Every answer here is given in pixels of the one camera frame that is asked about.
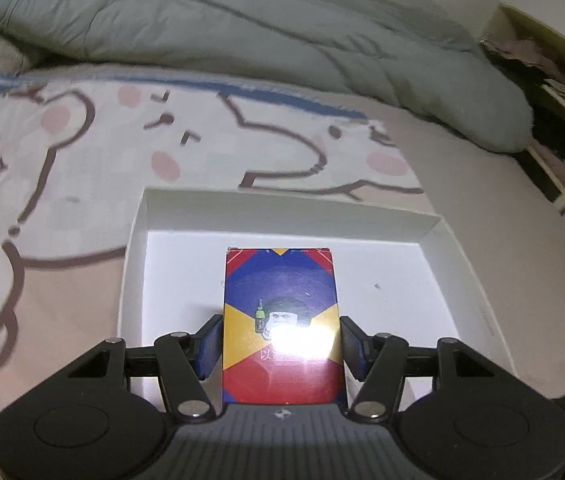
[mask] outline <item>gray-green quilt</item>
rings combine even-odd
[[[380,0],[0,0],[0,32],[75,59],[156,64],[355,93],[497,152],[531,110],[459,25]]]

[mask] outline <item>beige bed sheet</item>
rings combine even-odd
[[[80,70],[65,75],[78,75]],[[366,98],[296,90],[378,120],[387,120],[391,110]],[[520,377],[547,396],[563,394],[565,222],[511,158],[487,153],[433,123],[418,131],[393,130],[393,137],[436,212],[447,218],[463,245]],[[360,193],[366,202],[397,204],[395,194],[374,189]],[[122,251],[114,251],[97,261],[87,258],[23,269],[24,289],[16,307],[19,337],[8,362],[0,367],[0,409],[114,335],[122,259]]]

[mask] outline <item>blue blanket trim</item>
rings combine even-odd
[[[27,77],[27,76],[3,76],[0,75],[0,93],[6,90],[17,88],[27,83],[41,82],[48,78]],[[173,79],[161,76],[129,76],[129,75],[93,75],[81,76],[79,78],[70,78],[75,80],[104,80],[104,81],[125,81],[137,83],[166,83],[186,88],[196,88],[201,90],[211,90],[221,92],[227,95],[246,97],[256,101],[262,101],[270,104],[287,105],[293,108],[299,108],[318,115],[345,117],[349,119],[366,119],[365,114],[350,110],[344,107],[327,105],[314,101],[308,97],[300,96],[284,92],[273,88],[262,88],[258,86],[235,85],[225,82],[213,80],[186,80]]]

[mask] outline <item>open cardboard box lid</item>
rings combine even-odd
[[[458,337],[515,373],[485,292],[442,217],[301,196],[145,190],[125,259],[118,335],[130,347],[150,346],[222,313],[230,247],[329,248],[341,316],[412,346]],[[206,389],[218,409],[214,376]],[[429,383],[410,380],[416,398]],[[352,394],[351,376],[347,386]],[[133,390],[162,403],[157,381]]]

